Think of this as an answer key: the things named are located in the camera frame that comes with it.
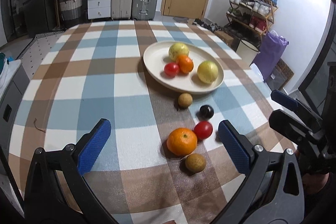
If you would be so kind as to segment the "person right hand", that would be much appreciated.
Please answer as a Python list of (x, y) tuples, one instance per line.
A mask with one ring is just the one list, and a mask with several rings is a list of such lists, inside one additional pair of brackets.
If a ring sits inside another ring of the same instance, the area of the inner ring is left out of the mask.
[(295, 151), (295, 156), (297, 158), (299, 170), (301, 173), (303, 190), (305, 194), (316, 194), (324, 188), (328, 179), (329, 173), (327, 174), (309, 174), (306, 171), (305, 158), (301, 156), (299, 150)]

